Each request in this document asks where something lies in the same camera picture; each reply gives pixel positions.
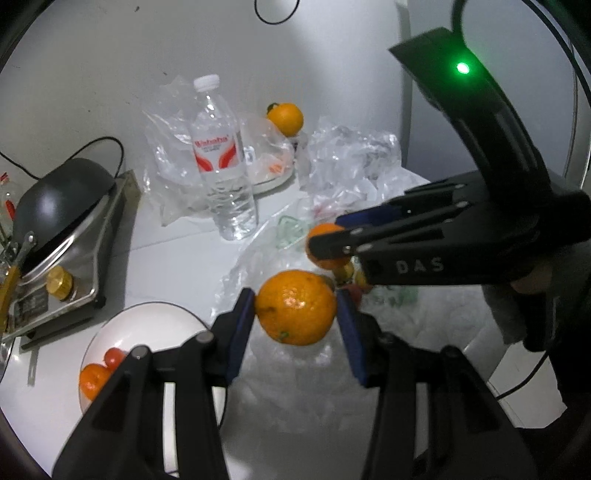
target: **water bottle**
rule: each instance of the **water bottle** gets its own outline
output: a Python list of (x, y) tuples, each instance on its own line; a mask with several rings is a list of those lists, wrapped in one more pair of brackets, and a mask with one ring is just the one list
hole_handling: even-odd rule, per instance
[(223, 238), (240, 240), (253, 233), (258, 219), (238, 121), (215, 91), (219, 84), (218, 75), (193, 82), (197, 96), (191, 139), (213, 220)]

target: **white wall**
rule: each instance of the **white wall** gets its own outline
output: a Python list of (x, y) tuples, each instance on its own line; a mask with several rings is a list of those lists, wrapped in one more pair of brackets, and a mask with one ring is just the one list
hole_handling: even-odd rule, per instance
[[(411, 31), (450, 28), (452, 0), (410, 0)], [(466, 43), (491, 71), (546, 165), (563, 174), (573, 122), (573, 70), (560, 46), (520, 0), (470, 0)], [(408, 168), (438, 180), (476, 166), (459, 136), (418, 89), (413, 91)]]
[[(273, 20), (294, 0), (259, 3)], [(328, 114), (399, 133), (401, 68), (387, 52), (399, 32), (391, 0), (302, 0), (277, 27), (257, 20), (252, 0), (56, 0), (0, 74), (0, 149), (45, 174), (113, 134), (136, 165), (147, 154), (142, 101), (177, 74), (219, 73), (237, 110), (297, 103), (308, 131)], [(103, 163), (114, 170), (116, 153)]]

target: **wahaha label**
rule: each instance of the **wahaha label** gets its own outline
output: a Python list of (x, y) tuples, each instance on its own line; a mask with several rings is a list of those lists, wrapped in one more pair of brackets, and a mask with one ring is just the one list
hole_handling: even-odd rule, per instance
[(193, 139), (193, 151), (201, 172), (223, 170), (239, 163), (233, 135)]

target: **gold knob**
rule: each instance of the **gold knob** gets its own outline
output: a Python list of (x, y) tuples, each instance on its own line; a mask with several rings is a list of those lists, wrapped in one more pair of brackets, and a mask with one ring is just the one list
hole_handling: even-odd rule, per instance
[(72, 291), (74, 278), (64, 267), (57, 265), (47, 274), (46, 289), (49, 295), (65, 300)]

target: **human hand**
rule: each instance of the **human hand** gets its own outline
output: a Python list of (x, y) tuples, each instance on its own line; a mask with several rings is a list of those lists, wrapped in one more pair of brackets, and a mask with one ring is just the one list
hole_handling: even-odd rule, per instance
[(540, 259), (526, 277), (511, 282), (511, 287), (521, 295), (537, 295), (548, 291), (552, 281), (552, 263), (549, 259)]

